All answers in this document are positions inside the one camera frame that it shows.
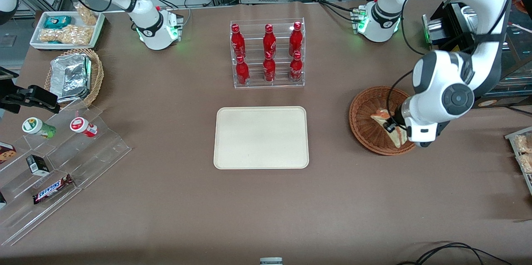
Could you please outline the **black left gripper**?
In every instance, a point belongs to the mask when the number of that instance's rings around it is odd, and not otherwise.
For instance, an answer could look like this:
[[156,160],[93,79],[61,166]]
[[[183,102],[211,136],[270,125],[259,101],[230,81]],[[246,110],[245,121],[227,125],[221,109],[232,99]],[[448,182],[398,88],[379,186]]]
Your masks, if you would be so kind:
[[387,132],[399,132],[399,126],[407,129],[405,119],[410,116],[410,101],[411,98],[407,98],[401,105],[397,106],[397,123],[395,121],[387,121],[385,123],[385,130]]

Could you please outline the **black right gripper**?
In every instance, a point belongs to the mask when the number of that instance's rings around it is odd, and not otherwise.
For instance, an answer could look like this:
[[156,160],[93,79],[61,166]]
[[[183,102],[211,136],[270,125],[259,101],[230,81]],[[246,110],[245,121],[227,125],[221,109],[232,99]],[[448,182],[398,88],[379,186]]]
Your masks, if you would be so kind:
[[18,114],[21,106],[28,106],[27,95],[32,107],[39,107],[51,113],[58,113],[57,95],[42,87],[23,87],[14,84],[1,84],[0,107]]

